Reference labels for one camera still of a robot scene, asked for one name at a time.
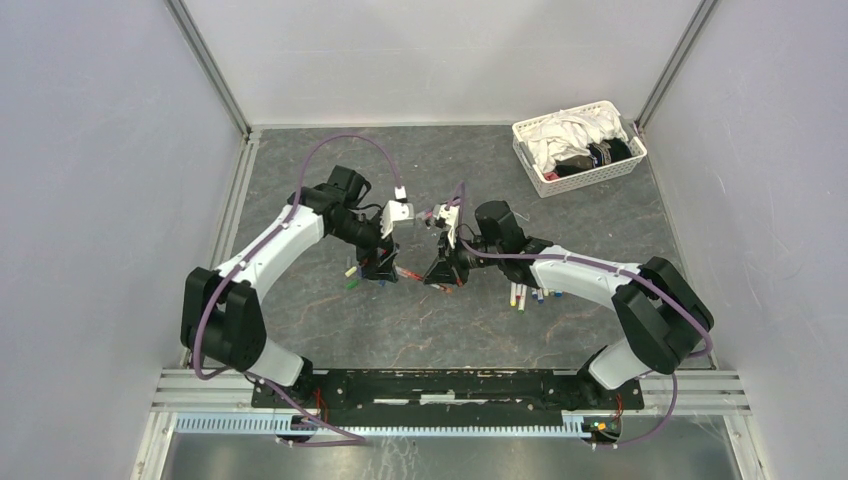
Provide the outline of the orange gel pen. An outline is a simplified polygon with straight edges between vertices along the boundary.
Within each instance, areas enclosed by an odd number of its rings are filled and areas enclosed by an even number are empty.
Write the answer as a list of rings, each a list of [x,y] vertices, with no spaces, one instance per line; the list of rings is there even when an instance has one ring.
[[[422,275],[419,275],[419,274],[417,274],[417,273],[415,273],[411,270],[408,270],[406,268],[396,266],[395,271],[400,277],[416,281],[416,282],[421,283],[421,284],[423,284],[427,287],[439,290],[439,291],[447,293],[447,294],[451,294],[453,292],[453,290],[448,286],[441,285],[441,284],[438,284],[438,283],[427,283],[424,280],[424,277]]]

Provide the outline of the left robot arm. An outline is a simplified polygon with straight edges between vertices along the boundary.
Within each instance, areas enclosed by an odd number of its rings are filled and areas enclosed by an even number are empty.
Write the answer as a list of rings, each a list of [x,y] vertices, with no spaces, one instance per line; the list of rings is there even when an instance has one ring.
[[[299,186],[279,216],[241,252],[215,268],[197,267],[185,283],[180,341],[191,365],[204,380],[212,359],[222,366],[275,383],[278,397],[290,407],[306,405],[314,394],[313,365],[307,358],[273,341],[267,332],[262,301],[294,261],[327,236],[356,249],[368,280],[394,282],[398,245],[396,223],[410,219],[413,208],[406,188],[372,217],[360,211],[370,183],[358,172],[336,166],[328,180]]]

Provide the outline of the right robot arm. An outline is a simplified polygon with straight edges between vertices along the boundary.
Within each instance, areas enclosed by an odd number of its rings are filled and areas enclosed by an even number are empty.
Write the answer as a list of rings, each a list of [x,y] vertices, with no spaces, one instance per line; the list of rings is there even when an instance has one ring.
[[[505,201],[479,206],[479,233],[466,240],[461,213],[453,200],[424,214],[427,226],[442,231],[424,283],[462,286],[472,270],[496,268],[511,282],[515,299],[528,290],[567,293],[616,314],[622,339],[581,369],[577,392],[585,405],[602,408],[624,383],[650,372],[670,375],[684,360],[710,353],[712,314],[668,260],[623,263],[571,252],[526,235]]]

